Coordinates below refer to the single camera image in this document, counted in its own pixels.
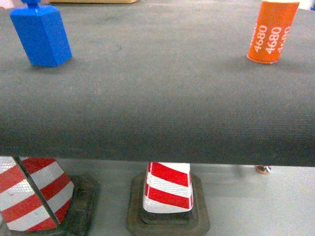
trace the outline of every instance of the blue knob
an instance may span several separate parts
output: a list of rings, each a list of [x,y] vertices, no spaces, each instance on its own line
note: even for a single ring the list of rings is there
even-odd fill
[[[22,3],[26,3],[29,7],[36,7],[40,0],[21,0]]]

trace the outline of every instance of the white stripe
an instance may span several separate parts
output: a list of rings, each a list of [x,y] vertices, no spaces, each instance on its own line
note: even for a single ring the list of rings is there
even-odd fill
[[[11,156],[0,156],[0,175],[14,166],[16,163]]]
[[[33,210],[32,212],[7,223],[7,226],[10,230],[16,231],[25,231],[29,228],[43,222],[44,220],[48,219],[50,216],[44,206],[40,206],[39,208]]]
[[[169,162],[159,162],[159,163],[175,171],[183,172],[185,174],[188,174],[190,172],[189,163],[169,163]]]
[[[73,187],[73,183],[69,182],[63,190],[47,201],[53,213],[59,210],[72,197]]]
[[[8,209],[33,194],[35,194],[34,190],[25,179],[0,193],[0,210]]]
[[[179,206],[172,206],[168,204],[159,203],[157,201],[149,199],[147,196],[143,197],[143,208],[147,212],[152,213],[178,213],[191,210]]]
[[[184,198],[189,198],[192,193],[191,185],[189,187],[185,187],[179,184],[171,183],[152,175],[150,172],[147,173],[147,184],[152,188]]]
[[[62,174],[63,170],[61,169],[61,167],[58,165],[57,162],[53,162],[49,166],[46,166],[45,168],[31,174],[31,177],[34,180],[36,186],[39,189],[42,189],[48,184],[52,183]]]

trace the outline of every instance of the red stripe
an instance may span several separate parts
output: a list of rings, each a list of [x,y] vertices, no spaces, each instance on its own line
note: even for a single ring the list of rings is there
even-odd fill
[[[23,161],[25,168],[28,170],[29,174],[33,174],[36,171],[39,171],[46,166],[54,163],[55,159],[46,159],[46,158],[29,158]]]
[[[71,180],[69,179],[69,177],[65,173],[63,173],[61,176],[48,184],[46,187],[42,188],[40,191],[43,194],[45,200],[48,201],[61,190],[63,190],[70,181]]]
[[[148,194],[149,194],[149,185],[146,184],[146,196],[148,196]]]
[[[48,230],[57,227],[52,218],[48,218],[39,224],[29,228],[27,231]]]
[[[148,198],[159,203],[190,209],[189,198],[184,198],[150,187]]]
[[[191,207],[193,206],[193,197],[192,195],[190,196],[190,204],[191,204]]]
[[[55,215],[59,222],[61,223],[68,212],[69,205],[71,203],[71,198],[59,209],[55,212]]]
[[[25,179],[25,176],[19,166],[14,166],[0,174],[0,193],[13,187]]]
[[[180,172],[180,171],[173,170],[173,169],[171,169],[167,166],[164,166],[158,162],[153,162],[151,174],[153,174],[154,176],[161,178],[163,180],[188,187],[188,175],[187,174]]]
[[[42,206],[42,203],[38,196],[34,194],[18,204],[2,211],[2,216],[6,223],[9,223],[32,212],[40,206]]]

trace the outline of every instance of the reflective stripe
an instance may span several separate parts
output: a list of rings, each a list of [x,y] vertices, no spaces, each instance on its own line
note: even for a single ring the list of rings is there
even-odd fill
[[[50,218],[48,212],[44,206],[41,206],[29,214],[26,214],[15,221],[7,223],[7,226],[11,230],[25,231],[48,218]]]
[[[169,162],[159,162],[160,164],[167,166],[173,170],[188,174],[190,172],[189,163],[169,163]]]
[[[164,179],[166,181],[180,184],[186,187],[189,186],[187,173],[174,170],[172,168],[160,164],[159,162],[153,162],[153,164],[150,165],[149,172],[151,172],[152,175]]]
[[[69,182],[63,190],[47,201],[53,213],[59,210],[72,197],[73,187],[73,183]]]
[[[152,213],[175,213],[189,211],[189,209],[185,209],[182,207],[156,202],[152,199],[149,199],[147,196],[143,197],[143,203],[144,210]]]
[[[63,174],[63,170],[58,165],[57,162],[53,162],[49,166],[31,174],[36,186],[39,189],[46,187],[48,184],[52,183],[55,179]]]
[[[0,210],[5,210],[35,194],[27,180],[14,185],[0,193]]]
[[[16,165],[10,156],[0,156],[0,175]]]
[[[170,194],[175,194],[184,198],[190,198],[192,193],[192,189],[190,187],[185,187],[179,184],[168,182],[166,180],[155,177],[151,173],[147,174],[147,184],[150,185],[150,187],[152,188],[168,192]]]

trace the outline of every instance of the gray floor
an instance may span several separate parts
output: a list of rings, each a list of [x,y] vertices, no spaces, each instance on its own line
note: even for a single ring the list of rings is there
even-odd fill
[[[89,236],[130,236],[125,228],[130,184],[146,163],[58,162],[69,175],[89,173],[101,184]],[[211,222],[207,236],[315,235],[315,168],[274,166],[267,176],[254,166],[192,164],[191,169],[203,183]]]

